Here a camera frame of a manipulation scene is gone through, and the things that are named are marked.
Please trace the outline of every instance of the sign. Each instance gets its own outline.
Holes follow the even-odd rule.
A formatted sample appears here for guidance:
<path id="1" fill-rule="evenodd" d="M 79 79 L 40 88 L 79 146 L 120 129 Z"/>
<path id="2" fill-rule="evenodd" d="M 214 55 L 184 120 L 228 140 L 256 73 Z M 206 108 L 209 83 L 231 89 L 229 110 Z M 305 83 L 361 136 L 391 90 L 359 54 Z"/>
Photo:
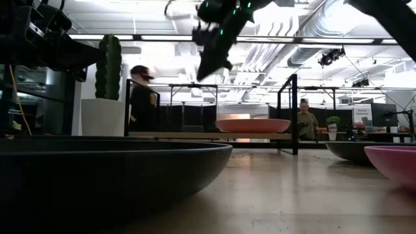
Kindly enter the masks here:
<path id="1" fill-rule="evenodd" d="M 353 108 L 354 123 L 363 123 L 363 118 L 372 120 L 371 108 Z"/>

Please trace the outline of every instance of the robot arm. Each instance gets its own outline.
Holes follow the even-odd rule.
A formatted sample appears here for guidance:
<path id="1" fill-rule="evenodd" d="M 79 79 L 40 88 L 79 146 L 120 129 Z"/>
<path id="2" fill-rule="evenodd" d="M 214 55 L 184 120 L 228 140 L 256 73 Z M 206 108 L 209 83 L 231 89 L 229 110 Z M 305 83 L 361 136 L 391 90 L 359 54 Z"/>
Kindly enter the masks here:
<path id="1" fill-rule="evenodd" d="M 231 69 L 228 51 L 236 42 L 247 21 L 253 21 L 253 12 L 271 2 L 278 6 L 293 7 L 293 0 L 205 0 L 197 9 L 198 17 L 207 23 L 217 23 L 212 30 L 201 27 L 193 30 L 192 38 L 204 46 L 197 80 L 201 81 L 219 68 Z M 347 3 L 375 17 L 406 53 L 416 60 L 416 15 L 406 5 L 411 0 L 346 0 Z"/>
<path id="2" fill-rule="evenodd" d="M 203 31 L 200 26 L 192 32 L 192 39 L 203 46 L 197 80 L 201 81 L 219 68 L 232 69 L 227 60 L 228 51 L 236 43 L 247 21 L 253 21 L 253 12 L 267 6 L 273 0 L 221 1 L 205 0 L 197 9 L 198 17 L 208 23 L 217 24 L 213 30 Z"/>
<path id="3" fill-rule="evenodd" d="M 73 41 L 67 32 L 71 21 L 43 0 L 0 1 L 0 64 L 43 66 L 56 71 L 79 72 L 105 59 L 105 52 Z"/>

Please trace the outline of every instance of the baseball cap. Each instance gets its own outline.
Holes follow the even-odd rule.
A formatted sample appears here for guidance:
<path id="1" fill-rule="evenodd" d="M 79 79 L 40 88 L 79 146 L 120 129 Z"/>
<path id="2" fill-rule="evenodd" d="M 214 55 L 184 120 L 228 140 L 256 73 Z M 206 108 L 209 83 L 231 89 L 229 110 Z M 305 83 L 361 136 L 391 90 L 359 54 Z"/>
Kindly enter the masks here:
<path id="1" fill-rule="evenodd" d="M 130 75 L 140 75 L 146 80 L 154 79 L 154 77 L 150 75 L 149 68 L 142 65 L 137 65 L 134 68 L 131 68 Z"/>

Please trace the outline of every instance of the white planter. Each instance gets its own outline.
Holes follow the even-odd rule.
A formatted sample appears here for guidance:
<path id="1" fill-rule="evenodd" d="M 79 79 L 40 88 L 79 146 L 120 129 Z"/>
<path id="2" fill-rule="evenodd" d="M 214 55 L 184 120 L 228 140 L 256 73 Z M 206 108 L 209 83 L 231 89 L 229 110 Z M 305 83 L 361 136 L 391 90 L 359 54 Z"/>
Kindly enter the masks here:
<path id="1" fill-rule="evenodd" d="M 328 125 L 328 131 L 330 133 L 336 133 L 337 132 L 337 124 L 335 124 L 335 123 L 329 124 Z"/>
<path id="2" fill-rule="evenodd" d="M 81 100 L 83 136 L 124 136 L 125 103 L 108 99 Z"/>
<path id="3" fill-rule="evenodd" d="M 328 133 L 330 140 L 337 140 L 337 133 Z"/>

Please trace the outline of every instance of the cable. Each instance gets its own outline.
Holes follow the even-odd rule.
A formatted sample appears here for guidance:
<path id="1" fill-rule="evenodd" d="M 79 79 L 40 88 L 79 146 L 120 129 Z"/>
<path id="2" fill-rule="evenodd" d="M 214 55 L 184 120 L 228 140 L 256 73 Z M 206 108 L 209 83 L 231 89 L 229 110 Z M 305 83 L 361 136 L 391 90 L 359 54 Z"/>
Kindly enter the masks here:
<path id="1" fill-rule="evenodd" d="M 66 0 L 60 0 L 59 10 L 64 10 Z"/>
<path id="2" fill-rule="evenodd" d="M 367 76 L 366 75 L 364 75 L 364 73 L 359 69 L 359 68 L 357 68 L 357 66 L 350 60 L 350 58 L 348 58 L 348 56 L 346 56 L 345 55 L 345 58 L 346 59 L 348 59 L 348 61 L 351 63 L 351 65 L 353 65 L 354 67 L 355 67 L 355 69 L 360 73 L 360 74 L 362 74 L 362 76 L 364 76 L 365 78 L 367 78 Z M 372 84 L 372 85 L 374 85 L 374 86 L 376 86 L 372 81 L 370 81 L 370 79 L 368 79 L 367 78 L 367 80 L 369 81 L 369 83 L 370 84 Z M 398 104 L 395 100 L 393 100 L 391 97 L 389 97 L 385 92 L 383 92 L 383 90 L 379 90 L 382 94 L 384 94 L 385 96 L 386 96 L 386 98 L 388 98 L 388 99 L 390 99 L 394 104 L 396 104 L 397 106 L 399 106 L 401 109 L 403 109 L 403 111 L 405 111 L 406 110 L 406 107 L 408 107 L 408 105 L 410 104 L 410 102 L 409 102 L 409 104 L 407 104 L 406 105 L 406 107 L 404 108 L 404 107 L 402 107 L 400 104 Z M 398 119 L 398 121 L 399 121 L 399 123 L 400 124 L 402 124 L 403 126 L 406 126 L 406 124 L 404 124 L 400 119 Z"/>
<path id="3" fill-rule="evenodd" d="M 350 60 L 350 58 L 348 58 L 346 55 L 345 55 L 345 57 L 346 57 L 346 59 L 348 59 L 348 61 L 350 61 L 350 63 L 356 68 L 356 70 L 360 73 L 360 74 L 362 74 L 365 78 L 367 78 L 367 76 L 366 75 L 364 75 L 364 73 L 363 72 L 361 72 L 358 68 L 357 68 L 357 66 Z M 369 83 L 371 83 L 372 85 L 374 85 L 374 86 L 376 86 L 372 81 L 370 81 L 370 79 L 368 79 L 369 80 Z M 391 99 L 385 92 L 383 92 L 383 90 L 379 90 L 382 94 L 384 94 L 388 99 L 390 99 L 394 104 L 396 104 L 396 105 L 398 105 L 400 108 L 402 108 L 403 110 L 404 110 L 404 108 L 400 105 L 400 104 L 398 104 L 396 101 L 394 101 L 393 99 Z"/>
<path id="4" fill-rule="evenodd" d="M 169 0 L 169 2 L 166 4 L 166 6 L 164 7 L 164 16 L 167 18 L 168 17 L 168 8 L 170 6 L 170 4 L 172 3 L 173 0 Z"/>
<path id="5" fill-rule="evenodd" d="M 9 71 L 10 71 L 10 76 L 12 77 L 12 82 L 13 82 L 13 89 L 14 89 L 14 92 L 15 92 L 15 93 L 16 93 L 16 95 L 17 95 L 16 100 L 18 101 L 18 105 L 19 105 L 19 109 L 20 109 L 21 117 L 23 118 L 23 121 L 25 122 L 25 125 L 26 125 L 26 128 L 27 128 L 27 131 L 29 132 L 29 135 L 32 135 L 31 128 L 29 127 L 29 124 L 27 123 L 27 120 L 26 120 L 26 117 L 25 117 L 25 113 L 23 112 L 23 108 L 21 107 L 20 98 L 19 98 L 19 96 L 18 96 L 18 88 L 17 88 L 17 85 L 16 85 L 16 80 L 15 80 L 15 78 L 14 78 L 12 65 L 8 65 L 8 69 L 9 69 Z"/>
<path id="6" fill-rule="evenodd" d="M 410 99 L 409 103 L 404 107 L 405 110 L 415 98 L 416 98 L 416 94 Z"/>

